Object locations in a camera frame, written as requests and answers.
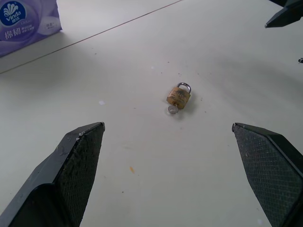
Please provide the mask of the purple Vinda tissue pack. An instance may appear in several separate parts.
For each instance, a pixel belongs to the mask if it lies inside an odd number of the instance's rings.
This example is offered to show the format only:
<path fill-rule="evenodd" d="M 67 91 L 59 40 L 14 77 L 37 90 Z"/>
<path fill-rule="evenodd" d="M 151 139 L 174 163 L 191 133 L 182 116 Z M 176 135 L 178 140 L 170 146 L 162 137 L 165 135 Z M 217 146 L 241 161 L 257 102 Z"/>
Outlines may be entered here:
<path fill-rule="evenodd" d="M 0 57 L 61 30 L 57 0 L 0 0 Z"/>

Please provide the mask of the brass padlock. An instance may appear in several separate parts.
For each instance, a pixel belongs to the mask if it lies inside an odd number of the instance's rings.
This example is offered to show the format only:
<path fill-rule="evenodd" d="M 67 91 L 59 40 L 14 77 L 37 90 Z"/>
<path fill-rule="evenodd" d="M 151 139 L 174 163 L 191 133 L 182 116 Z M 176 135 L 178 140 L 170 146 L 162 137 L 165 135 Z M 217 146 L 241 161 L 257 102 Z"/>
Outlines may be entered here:
<path fill-rule="evenodd" d="M 179 110 L 183 110 L 191 97 L 191 90 L 189 84 L 180 82 L 170 91 L 166 101 Z"/>

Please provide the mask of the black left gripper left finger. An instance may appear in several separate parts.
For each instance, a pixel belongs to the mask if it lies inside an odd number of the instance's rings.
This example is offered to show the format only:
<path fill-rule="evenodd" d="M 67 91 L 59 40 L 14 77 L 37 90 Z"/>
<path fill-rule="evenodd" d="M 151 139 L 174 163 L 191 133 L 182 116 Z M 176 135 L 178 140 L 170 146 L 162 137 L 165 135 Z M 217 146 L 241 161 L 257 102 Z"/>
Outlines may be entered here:
<path fill-rule="evenodd" d="M 2 212 L 0 227 L 80 227 L 104 131 L 96 122 L 65 134 Z"/>

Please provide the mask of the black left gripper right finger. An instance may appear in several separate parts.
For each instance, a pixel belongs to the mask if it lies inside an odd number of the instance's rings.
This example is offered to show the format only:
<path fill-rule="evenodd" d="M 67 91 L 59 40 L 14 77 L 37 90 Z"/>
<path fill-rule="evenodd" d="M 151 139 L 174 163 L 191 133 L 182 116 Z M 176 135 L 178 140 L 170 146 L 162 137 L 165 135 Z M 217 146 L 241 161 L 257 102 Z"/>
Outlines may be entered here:
<path fill-rule="evenodd" d="M 234 123 L 247 180 L 272 227 L 303 227 L 303 155 L 281 134 Z"/>

